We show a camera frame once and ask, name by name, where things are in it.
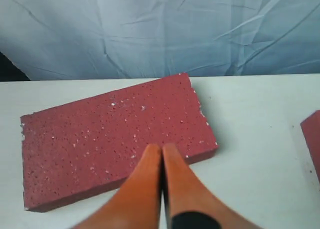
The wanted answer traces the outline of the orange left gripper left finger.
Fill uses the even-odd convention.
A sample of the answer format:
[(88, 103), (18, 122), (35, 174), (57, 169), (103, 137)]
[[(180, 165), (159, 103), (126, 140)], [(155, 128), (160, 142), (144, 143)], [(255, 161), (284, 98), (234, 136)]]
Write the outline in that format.
[(75, 229), (157, 229), (161, 213), (161, 148), (149, 144), (113, 197)]

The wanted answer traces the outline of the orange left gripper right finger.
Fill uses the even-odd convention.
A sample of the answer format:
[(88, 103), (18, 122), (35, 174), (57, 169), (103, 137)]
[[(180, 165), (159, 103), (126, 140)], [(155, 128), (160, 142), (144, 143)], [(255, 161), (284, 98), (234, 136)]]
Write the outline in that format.
[(214, 196), (186, 164), (176, 146), (162, 148), (166, 219), (171, 229), (254, 229), (255, 224)]

